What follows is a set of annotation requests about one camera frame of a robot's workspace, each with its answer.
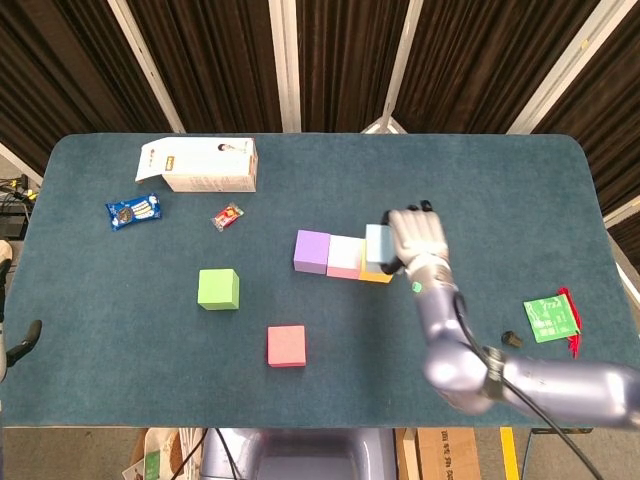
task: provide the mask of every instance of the curtain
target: curtain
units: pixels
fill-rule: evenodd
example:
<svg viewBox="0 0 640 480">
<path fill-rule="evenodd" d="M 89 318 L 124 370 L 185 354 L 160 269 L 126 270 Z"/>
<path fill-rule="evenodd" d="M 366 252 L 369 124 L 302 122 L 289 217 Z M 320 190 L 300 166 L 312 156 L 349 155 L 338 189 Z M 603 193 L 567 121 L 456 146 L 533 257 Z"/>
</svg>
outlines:
<svg viewBox="0 0 640 480">
<path fill-rule="evenodd" d="M 281 132 L 267 0 L 130 0 L 189 132 Z"/>
<path fill-rule="evenodd" d="M 297 0 L 303 131 L 360 132 L 384 106 L 408 0 Z"/>
<path fill-rule="evenodd" d="M 505 133 L 597 0 L 425 0 L 393 116 L 408 132 Z"/>
<path fill-rule="evenodd" d="M 609 233 L 633 267 L 640 272 L 640 213 L 614 225 Z"/>
<path fill-rule="evenodd" d="M 566 133 L 582 145 L 603 214 L 640 195 L 640 3 L 569 85 L 536 133 Z"/>
<path fill-rule="evenodd" d="M 106 2 L 3 0 L 0 139 L 36 172 L 70 133 L 170 131 Z"/>
</svg>

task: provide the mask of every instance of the orange block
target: orange block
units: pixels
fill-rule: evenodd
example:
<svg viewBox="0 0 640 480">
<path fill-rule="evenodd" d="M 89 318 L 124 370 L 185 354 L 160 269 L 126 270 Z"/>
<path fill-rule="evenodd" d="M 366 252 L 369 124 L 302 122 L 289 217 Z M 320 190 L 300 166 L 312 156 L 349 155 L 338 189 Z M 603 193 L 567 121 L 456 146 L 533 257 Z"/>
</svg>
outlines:
<svg viewBox="0 0 640 480">
<path fill-rule="evenodd" d="M 372 272 L 367 270 L 367 242 L 364 242 L 365 246 L 362 249 L 362 259 L 360 260 L 360 276 L 358 280 L 364 280 L 365 282 L 378 282 L 389 283 L 393 278 L 393 275 L 386 275 L 381 270 Z"/>
<path fill-rule="evenodd" d="M 307 364 L 304 325 L 267 328 L 267 363 L 271 367 Z"/>
</svg>

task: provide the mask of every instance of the small red packet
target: small red packet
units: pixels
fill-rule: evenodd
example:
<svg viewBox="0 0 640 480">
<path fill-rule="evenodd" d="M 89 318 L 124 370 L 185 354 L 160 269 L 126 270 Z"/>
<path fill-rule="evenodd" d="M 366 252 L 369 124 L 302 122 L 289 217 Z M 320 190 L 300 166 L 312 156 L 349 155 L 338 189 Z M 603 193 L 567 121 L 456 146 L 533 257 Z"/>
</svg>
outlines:
<svg viewBox="0 0 640 480">
<path fill-rule="evenodd" d="M 573 302 L 573 298 L 571 298 L 571 292 L 567 287 L 560 287 L 558 289 L 558 295 L 564 295 L 567 297 L 567 301 L 569 302 L 569 306 L 571 307 L 571 313 L 573 313 L 573 318 L 576 319 L 576 325 L 582 331 L 582 319 L 580 318 L 580 314 L 578 313 L 578 309 L 576 308 L 576 304 Z M 582 342 L 582 336 L 578 333 L 576 335 L 572 335 L 567 337 L 569 341 L 569 350 L 571 351 L 573 358 L 578 358 L 580 354 L 580 343 Z"/>
<path fill-rule="evenodd" d="M 211 219 L 218 231 L 223 231 L 237 219 L 244 215 L 244 211 L 235 203 L 230 203 Z"/>
</svg>

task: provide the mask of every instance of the blue-gray tabletop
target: blue-gray tabletop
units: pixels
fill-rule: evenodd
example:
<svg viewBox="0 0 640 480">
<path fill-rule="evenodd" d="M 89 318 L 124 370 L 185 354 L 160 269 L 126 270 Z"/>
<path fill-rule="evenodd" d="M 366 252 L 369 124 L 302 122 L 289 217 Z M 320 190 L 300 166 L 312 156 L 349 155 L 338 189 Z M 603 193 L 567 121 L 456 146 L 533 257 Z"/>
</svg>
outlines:
<svg viewBox="0 0 640 480">
<path fill-rule="evenodd" d="M 162 136 L 74 135 L 54 149 L 9 292 L 7 343 L 34 319 L 44 326 L 0 387 L 5 425 L 537 423 L 501 405 L 465 416 L 425 382 L 402 276 L 381 285 L 293 269 L 298 229 L 363 237 L 385 210 L 425 198 L 481 343 L 513 330 L 520 353 L 570 360 L 565 340 L 535 343 L 522 305 L 567 286 L 581 359 L 640 364 L 587 161 L 569 137 L 255 135 L 257 193 L 190 194 L 161 178 L 134 183 L 140 147 Z M 152 191 L 163 218 L 112 232 L 105 202 Z M 220 233 L 210 219 L 230 201 L 245 215 Z M 206 268 L 235 269 L 238 311 L 198 306 Z M 305 325 L 306 367 L 267 365 L 267 326 L 279 324 Z"/>
</svg>

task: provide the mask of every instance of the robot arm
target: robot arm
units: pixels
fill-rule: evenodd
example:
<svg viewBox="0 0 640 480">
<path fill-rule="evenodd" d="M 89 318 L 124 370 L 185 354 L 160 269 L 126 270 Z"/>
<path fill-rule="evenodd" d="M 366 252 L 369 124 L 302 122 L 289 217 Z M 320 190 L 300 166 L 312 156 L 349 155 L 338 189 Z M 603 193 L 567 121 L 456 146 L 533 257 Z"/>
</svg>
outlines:
<svg viewBox="0 0 640 480">
<path fill-rule="evenodd" d="M 385 215 L 398 260 L 404 266 L 428 344 L 423 371 L 452 406 L 469 414 L 494 402 L 534 412 L 503 380 L 518 387 L 556 421 L 579 425 L 640 428 L 640 371 L 614 363 L 538 360 L 488 349 L 487 363 L 471 348 L 459 310 L 461 295 L 449 266 L 449 249 L 438 215 L 428 202 Z"/>
<path fill-rule="evenodd" d="M 42 330 L 42 322 L 36 320 L 29 326 L 26 337 L 18 345 L 5 351 L 4 343 L 4 299 L 6 295 L 5 283 L 7 273 L 11 267 L 13 252 L 11 245 L 5 240 L 0 240 L 0 383 L 7 374 L 7 369 L 33 350 Z"/>
</svg>

